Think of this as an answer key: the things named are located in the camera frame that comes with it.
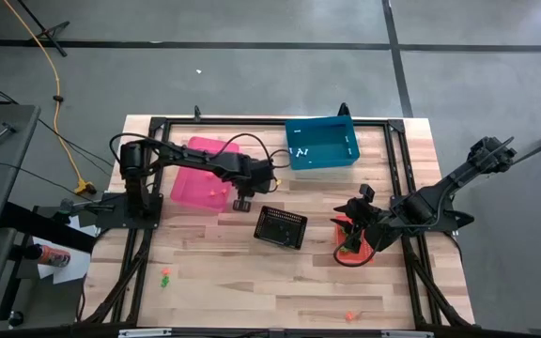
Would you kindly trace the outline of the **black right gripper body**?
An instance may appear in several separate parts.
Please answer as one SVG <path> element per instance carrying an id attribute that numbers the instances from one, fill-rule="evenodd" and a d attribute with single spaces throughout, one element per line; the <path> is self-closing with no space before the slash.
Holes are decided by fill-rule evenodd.
<path id="1" fill-rule="evenodd" d="M 346 234 L 352 237 L 349 246 L 364 240 L 374 251 L 382 252 L 392 244 L 394 235 L 389 222 L 394 216 L 390 210 L 374 207 L 362 197 L 350 198 L 347 203 L 353 208 L 345 214 L 352 222 L 346 230 Z"/>

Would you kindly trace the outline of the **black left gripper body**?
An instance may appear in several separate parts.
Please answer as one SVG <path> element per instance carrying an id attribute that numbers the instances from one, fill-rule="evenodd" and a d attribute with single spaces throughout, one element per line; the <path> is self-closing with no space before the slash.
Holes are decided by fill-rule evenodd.
<path id="1" fill-rule="evenodd" d="M 257 160 L 251 157 L 239 157 L 240 172 L 231 179 L 238 197 L 232 208 L 236 211 L 249 212 L 256 193 L 266 194 L 271 191 L 271 182 L 275 180 L 274 166 L 271 160 Z"/>

